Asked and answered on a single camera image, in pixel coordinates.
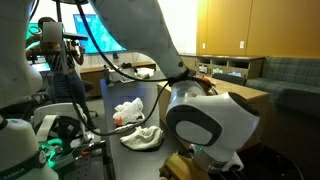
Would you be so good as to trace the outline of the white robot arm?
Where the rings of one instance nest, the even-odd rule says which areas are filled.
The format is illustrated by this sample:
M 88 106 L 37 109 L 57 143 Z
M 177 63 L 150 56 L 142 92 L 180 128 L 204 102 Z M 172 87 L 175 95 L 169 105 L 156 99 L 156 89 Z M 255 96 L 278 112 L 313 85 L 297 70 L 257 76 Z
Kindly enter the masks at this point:
M 155 61 L 171 86 L 167 127 L 195 147 L 192 160 L 208 173 L 241 170 L 237 155 L 259 123 L 259 113 L 234 92 L 208 96 L 189 75 L 167 29 L 158 0 L 97 0 L 94 11 L 118 43 Z M 26 60 L 32 0 L 0 0 L 0 104 L 37 92 L 42 77 Z

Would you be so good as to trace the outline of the white robot base unit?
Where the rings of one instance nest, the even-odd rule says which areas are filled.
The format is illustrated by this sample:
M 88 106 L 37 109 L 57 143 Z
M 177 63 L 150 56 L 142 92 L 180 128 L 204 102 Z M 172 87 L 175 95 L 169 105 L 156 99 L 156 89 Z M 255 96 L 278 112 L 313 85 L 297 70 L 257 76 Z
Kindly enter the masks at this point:
M 49 161 L 70 155 L 88 140 L 83 121 L 87 121 L 87 116 L 79 105 L 72 103 L 45 105 L 33 112 L 31 124 Z

